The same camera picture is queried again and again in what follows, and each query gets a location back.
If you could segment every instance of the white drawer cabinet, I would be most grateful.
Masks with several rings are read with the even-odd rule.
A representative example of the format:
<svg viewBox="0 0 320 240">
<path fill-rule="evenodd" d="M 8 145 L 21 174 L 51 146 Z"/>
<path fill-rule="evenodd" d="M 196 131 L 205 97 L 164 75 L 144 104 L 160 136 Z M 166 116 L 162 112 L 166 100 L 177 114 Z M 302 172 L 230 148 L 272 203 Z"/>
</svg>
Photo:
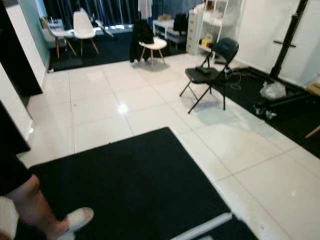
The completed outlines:
<svg viewBox="0 0 320 240">
<path fill-rule="evenodd" d="M 186 52 L 195 55 L 197 53 L 199 34 L 201 32 L 202 13 L 189 12 L 189 24 L 186 38 Z"/>
</svg>

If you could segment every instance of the black office chair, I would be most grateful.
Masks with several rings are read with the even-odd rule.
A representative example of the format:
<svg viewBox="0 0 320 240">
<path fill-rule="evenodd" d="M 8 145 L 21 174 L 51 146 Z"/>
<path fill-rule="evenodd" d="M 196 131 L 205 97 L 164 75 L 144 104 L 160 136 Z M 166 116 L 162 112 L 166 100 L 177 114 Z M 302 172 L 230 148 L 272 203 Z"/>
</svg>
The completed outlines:
<svg viewBox="0 0 320 240">
<path fill-rule="evenodd" d="M 210 90 L 210 94 L 212 93 L 212 87 L 217 82 L 219 77 L 225 73 L 225 70 L 229 68 L 230 62 L 235 58 L 237 52 L 239 49 L 239 44 L 230 39 L 230 38 L 223 38 L 220 41 L 218 41 L 216 44 L 214 44 L 211 47 L 211 52 L 207 55 L 206 59 L 202 63 L 200 69 L 196 68 L 187 68 L 185 70 L 185 74 L 189 78 L 189 83 L 187 86 L 183 89 L 182 93 L 180 94 L 180 97 L 185 92 L 187 88 L 189 88 L 192 92 L 192 94 L 197 99 L 197 102 L 193 105 L 193 107 L 190 109 L 188 114 L 196 107 L 196 105 L 201 101 L 201 99 L 206 95 L 206 93 Z M 213 67 L 210 67 L 210 57 L 212 56 L 212 53 L 215 52 L 216 54 L 223 57 L 226 61 L 224 68 L 222 71 L 218 71 Z M 208 63 L 208 68 L 204 68 L 204 64 Z M 226 78 L 223 76 L 223 110 L 226 110 Z M 204 92 L 204 94 L 198 99 L 196 94 L 192 91 L 190 87 L 190 83 L 194 84 L 207 84 L 209 85 L 209 88 Z"/>
</svg>

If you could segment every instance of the plastic bag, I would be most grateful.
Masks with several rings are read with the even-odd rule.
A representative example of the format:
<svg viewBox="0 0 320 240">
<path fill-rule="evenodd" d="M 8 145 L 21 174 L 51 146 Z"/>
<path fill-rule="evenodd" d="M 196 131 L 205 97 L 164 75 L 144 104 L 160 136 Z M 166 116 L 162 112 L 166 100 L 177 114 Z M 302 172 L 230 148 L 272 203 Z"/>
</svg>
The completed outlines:
<svg viewBox="0 0 320 240">
<path fill-rule="evenodd" d="M 278 99 L 287 95 L 286 86 L 284 86 L 280 82 L 275 82 L 272 84 L 268 84 L 267 82 L 265 82 L 260 93 L 262 97 L 268 100 Z"/>
</svg>

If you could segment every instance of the white wall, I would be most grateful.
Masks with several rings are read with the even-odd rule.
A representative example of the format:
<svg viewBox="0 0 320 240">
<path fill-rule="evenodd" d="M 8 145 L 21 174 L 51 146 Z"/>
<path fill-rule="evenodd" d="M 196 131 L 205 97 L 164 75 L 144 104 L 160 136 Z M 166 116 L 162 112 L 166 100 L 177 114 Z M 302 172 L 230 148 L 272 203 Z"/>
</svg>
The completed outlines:
<svg viewBox="0 0 320 240">
<path fill-rule="evenodd" d="M 237 59 L 270 73 L 296 11 L 299 0 L 246 0 L 239 34 Z M 309 0 L 293 44 L 282 66 L 280 78 L 299 86 L 316 81 L 320 72 L 320 0 Z"/>
<path fill-rule="evenodd" d="M 0 100 L 19 129 L 21 135 L 25 140 L 28 140 L 33 120 L 20 100 L 20 97 L 18 96 L 14 86 L 11 84 L 9 77 L 1 64 Z"/>
<path fill-rule="evenodd" d="M 41 86 L 45 77 L 46 67 L 41 59 L 36 43 L 30 32 L 28 23 L 20 5 L 13 5 L 6 8 L 15 33 L 19 39 L 22 49 L 28 59 L 33 73 Z"/>
</svg>

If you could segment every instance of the black jacket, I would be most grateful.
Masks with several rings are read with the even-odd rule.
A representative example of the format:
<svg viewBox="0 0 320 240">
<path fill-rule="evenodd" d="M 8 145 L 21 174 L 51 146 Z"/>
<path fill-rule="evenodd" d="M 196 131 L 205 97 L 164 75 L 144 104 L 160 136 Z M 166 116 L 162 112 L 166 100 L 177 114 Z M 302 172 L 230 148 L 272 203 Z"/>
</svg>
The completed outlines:
<svg viewBox="0 0 320 240">
<path fill-rule="evenodd" d="M 135 59 L 140 60 L 143 47 L 139 45 L 139 42 L 145 44 L 154 44 L 154 33 L 148 26 L 146 20 L 138 20 L 133 26 L 132 41 L 130 45 L 130 62 L 133 63 Z M 148 51 L 144 54 L 144 60 L 148 60 L 150 53 Z"/>
</svg>

